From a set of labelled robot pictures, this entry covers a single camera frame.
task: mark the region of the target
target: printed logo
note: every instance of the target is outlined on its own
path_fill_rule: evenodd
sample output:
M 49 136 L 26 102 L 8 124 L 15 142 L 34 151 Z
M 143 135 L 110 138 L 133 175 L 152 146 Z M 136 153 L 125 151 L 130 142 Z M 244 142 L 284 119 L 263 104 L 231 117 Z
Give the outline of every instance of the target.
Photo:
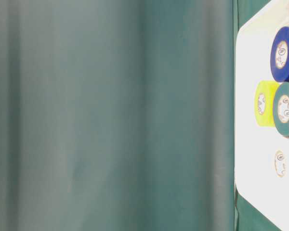
M 277 151 L 275 154 L 275 170 L 279 177 L 284 177 L 286 174 L 286 157 L 282 151 Z
M 288 45 L 285 41 L 281 41 L 276 49 L 275 62 L 278 69 L 282 69 L 287 62 Z
M 258 113 L 262 115 L 264 113 L 264 110 L 265 110 L 265 96 L 263 93 L 261 93 L 258 96 Z
M 278 101 L 278 118 L 283 124 L 289 121 L 289 97 L 282 95 Z

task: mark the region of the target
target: green curtain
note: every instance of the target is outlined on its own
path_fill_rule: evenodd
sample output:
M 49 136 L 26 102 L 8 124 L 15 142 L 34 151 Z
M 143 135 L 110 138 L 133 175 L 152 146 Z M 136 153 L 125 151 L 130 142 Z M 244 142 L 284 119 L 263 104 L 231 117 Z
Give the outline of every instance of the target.
M 0 0 L 0 231 L 233 230 L 232 15 Z

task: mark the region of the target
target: green tape roll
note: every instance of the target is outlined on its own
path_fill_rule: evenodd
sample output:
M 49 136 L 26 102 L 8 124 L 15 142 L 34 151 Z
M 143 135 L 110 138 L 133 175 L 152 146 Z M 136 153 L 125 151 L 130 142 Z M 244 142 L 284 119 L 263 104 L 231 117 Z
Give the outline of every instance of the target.
M 273 103 L 273 116 L 277 131 L 289 137 L 289 83 L 279 86 Z

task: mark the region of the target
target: small tape roll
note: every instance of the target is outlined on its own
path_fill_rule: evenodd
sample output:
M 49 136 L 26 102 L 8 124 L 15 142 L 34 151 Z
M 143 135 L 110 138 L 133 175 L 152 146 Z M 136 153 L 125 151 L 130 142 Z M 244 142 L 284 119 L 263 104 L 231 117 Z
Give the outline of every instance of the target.
M 255 116 L 259 126 L 274 127 L 273 100 L 279 84 L 261 81 L 255 95 Z
M 279 86 L 275 93 L 273 116 L 277 131 L 289 137 L 289 83 Z
M 289 82 L 289 26 L 282 27 L 274 38 L 271 72 L 277 82 Z

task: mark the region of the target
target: white tray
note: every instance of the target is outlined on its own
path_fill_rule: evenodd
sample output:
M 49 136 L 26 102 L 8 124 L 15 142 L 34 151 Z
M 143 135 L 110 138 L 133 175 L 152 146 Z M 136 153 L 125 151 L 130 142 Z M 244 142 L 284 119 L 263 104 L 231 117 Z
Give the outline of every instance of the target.
M 262 80 L 274 80 L 270 52 L 282 26 L 289 26 L 289 0 L 272 0 L 239 30 L 236 40 L 235 180 L 240 195 L 283 231 L 289 231 L 289 139 L 275 127 L 259 127 L 254 97 Z M 279 177 L 275 155 L 286 157 Z

